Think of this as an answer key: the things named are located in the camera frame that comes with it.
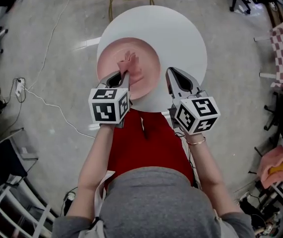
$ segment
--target sleeve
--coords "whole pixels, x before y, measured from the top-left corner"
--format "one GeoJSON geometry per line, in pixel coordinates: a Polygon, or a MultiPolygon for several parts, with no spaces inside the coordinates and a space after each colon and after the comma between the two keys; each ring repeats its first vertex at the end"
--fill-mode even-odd
{"type": "Polygon", "coordinates": [[[251,217],[245,213],[233,212],[221,216],[221,219],[230,224],[239,238],[254,238],[251,217]]]}
{"type": "Polygon", "coordinates": [[[63,216],[53,223],[52,238],[77,238],[82,230],[90,227],[91,221],[83,217],[63,216]]]}

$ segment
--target gray floor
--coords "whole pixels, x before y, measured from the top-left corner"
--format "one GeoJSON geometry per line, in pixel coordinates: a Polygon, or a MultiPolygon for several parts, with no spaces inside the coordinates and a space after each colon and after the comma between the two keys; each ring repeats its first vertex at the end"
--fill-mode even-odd
{"type": "MultiPolygon", "coordinates": [[[[27,86],[37,78],[48,41],[59,14],[68,0],[23,0],[7,15],[9,33],[2,40],[0,87],[9,95],[12,80],[25,77],[27,86]]],[[[114,16],[146,5],[148,0],[114,2],[114,16]]],[[[269,82],[258,77],[268,67],[271,47],[255,43],[271,24],[261,5],[251,15],[229,12],[231,0],[155,0],[188,17],[200,31],[208,52],[208,69],[203,87],[214,96],[222,117],[207,133],[208,144],[232,192],[255,177],[247,172],[256,155],[253,147],[268,138],[263,130],[270,102],[269,82]]],[[[32,91],[48,103],[60,105],[66,118],[83,133],[91,123],[88,94],[97,83],[97,45],[72,50],[81,41],[100,37],[108,25],[108,0],[71,0],[54,32],[45,67],[32,91]]],[[[20,104],[15,98],[1,120],[15,120],[20,104]]],[[[25,127],[40,156],[29,179],[57,212],[66,191],[76,186],[77,176],[93,140],[79,135],[66,124],[58,108],[45,106],[27,94],[15,127],[25,127]]]]}

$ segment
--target pink plate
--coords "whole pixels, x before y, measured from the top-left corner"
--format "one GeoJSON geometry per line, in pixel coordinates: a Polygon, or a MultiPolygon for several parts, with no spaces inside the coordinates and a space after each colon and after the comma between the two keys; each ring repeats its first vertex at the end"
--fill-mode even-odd
{"type": "Polygon", "coordinates": [[[138,99],[154,89],[160,78],[160,62],[156,51],[137,38],[122,38],[112,42],[101,53],[97,62],[97,78],[103,79],[119,70],[118,62],[124,60],[127,52],[139,58],[143,79],[130,86],[131,100],[138,99]]]}

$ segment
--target black cable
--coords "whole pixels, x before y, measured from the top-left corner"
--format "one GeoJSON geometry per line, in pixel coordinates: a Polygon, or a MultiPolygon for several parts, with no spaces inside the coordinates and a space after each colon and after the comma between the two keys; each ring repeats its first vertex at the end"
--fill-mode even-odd
{"type": "Polygon", "coordinates": [[[259,197],[253,196],[252,194],[250,194],[250,196],[251,196],[251,197],[255,197],[255,198],[257,198],[257,200],[258,200],[258,201],[259,201],[259,203],[261,204],[261,200],[260,200],[260,198],[259,198],[259,197]]]}
{"type": "Polygon", "coordinates": [[[63,209],[64,203],[65,203],[65,201],[63,200],[63,204],[62,204],[61,212],[60,212],[60,217],[61,217],[61,215],[62,215],[62,209],[63,209]]]}
{"type": "Polygon", "coordinates": [[[66,199],[67,199],[67,197],[68,197],[68,194],[69,194],[70,192],[72,192],[73,190],[75,190],[76,188],[77,188],[77,186],[76,186],[75,188],[69,190],[69,191],[66,193],[66,195],[64,196],[63,204],[62,204],[61,211],[60,211],[60,216],[61,216],[61,214],[62,214],[62,209],[63,209],[64,203],[66,202],[66,199]]]}
{"type": "Polygon", "coordinates": [[[12,125],[10,125],[7,129],[5,129],[5,130],[2,132],[2,134],[0,134],[0,137],[1,137],[2,135],[4,135],[4,134],[5,134],[5,132],[7,132],[7,130],[9,130],[11,127],[13,127],[13,126],[15,125],[15,123],[18,121],[19,116],[20,116],[20,112],[21,112],[21,106],[22,106],[22,103],[23,103],[23,102],[20,102],[20,109],[19,109],[19,113],[18,113],[18,115],[17,115],[16,120],[13,122],[13,124],[12,124],[12,125]]]}
{"type": "Polygon", "coordinates": [[[6,105],[10,102],[11,100],[11,93],[12,93],[12,88],[13,88],[13,85],[15,83],[15,86],[16,86],[16,89],[17,89],[17,85],[18,85],[18,82],[21,82],[21,80],[24,80],[24,87],[23,87],[23,93],[24,93],[24,96],[22,96],[22,93],[20,93],[20,99],[18,98],[18,96],[16,95],[16,98],[17,98],[17,101],[20,103],[20,108],[19,108],[19,112],[18,112],[18,115],[17,115],[17,118],[16,120],[13,122],[13,124],[11,124],[8,128],[6,128],[1,134],[0,134],[0,137],[2,135],[4,135],[11,127],[13,127],[15,125],[15,123],[18,121],[19,119],[19,116],[20,116],[20,112],[21,112],[21,107],[22,107],[22,103],[24,103],[24,101],[26,100],[26,79],[24,77],[20,77],[20,78],[14,78],[12,80],[12,85],[11,85],[11,89],[10,89],[10,93],[9,93],[9,100],[6,102],[6,105]]]}
{"type": "Polygon", "coordinates": [[[177,137],[184,137],[185,136],[185,134],[182,134],[181,132],[175,132],[175,135],[177,137]]]}

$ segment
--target pink cloth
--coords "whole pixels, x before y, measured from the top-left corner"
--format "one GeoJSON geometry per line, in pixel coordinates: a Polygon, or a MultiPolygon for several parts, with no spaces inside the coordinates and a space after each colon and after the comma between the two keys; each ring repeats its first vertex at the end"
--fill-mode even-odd
{"type": "Polygon", "coordinates": [[[125,71],[130,73],[130,85],[137,83],[143,79],[142,69],[139,65],[139,58],[136,57],[135,53],[127,51],[125,53],[125,59],[119,61],[117,66],[120,69],[121,74],[123,75],[125,71]]]}
{"type": "Polygon", "coordinates": [[[277,167],[283,162],[283,147],[280,145],[265,154],[257,171],[264,188],[268,188],[274,182],[283,181],[283,171],[269,174],[270,168],[277,167]]]}

